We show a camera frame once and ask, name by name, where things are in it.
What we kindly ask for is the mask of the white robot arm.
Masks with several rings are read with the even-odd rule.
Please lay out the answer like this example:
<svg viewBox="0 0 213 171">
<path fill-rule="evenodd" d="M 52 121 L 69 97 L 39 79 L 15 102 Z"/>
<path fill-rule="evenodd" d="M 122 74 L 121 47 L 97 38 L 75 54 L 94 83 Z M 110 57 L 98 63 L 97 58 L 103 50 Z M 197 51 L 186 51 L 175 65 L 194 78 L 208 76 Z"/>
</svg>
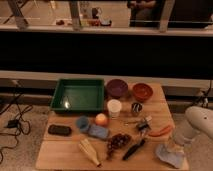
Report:
<svg viewBox="0 0 213 171">
<path fill-rule="evenodd" d="M 176 144 L 184 146 L 200 133 L 213 140 L 213 110 L 191 106 L 185 111 L 185 119 L 173 130 L 172 139 Z"/>
</svg>

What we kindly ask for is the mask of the translucent grey gripper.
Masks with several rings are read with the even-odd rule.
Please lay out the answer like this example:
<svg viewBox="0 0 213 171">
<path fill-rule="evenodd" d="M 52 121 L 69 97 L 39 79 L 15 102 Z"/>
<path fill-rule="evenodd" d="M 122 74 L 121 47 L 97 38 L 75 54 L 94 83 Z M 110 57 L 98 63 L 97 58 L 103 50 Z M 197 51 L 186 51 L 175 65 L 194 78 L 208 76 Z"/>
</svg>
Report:
<svg viewBox="0 0 213 171">
<path fill-rule="evenodd" d="M 190 127 L 182 127 L 181 125 L 177 126 L 172 133 L 172 139 L 180 146 L 190 144 L 196 136 L 196 131 Z"/>
</svg>

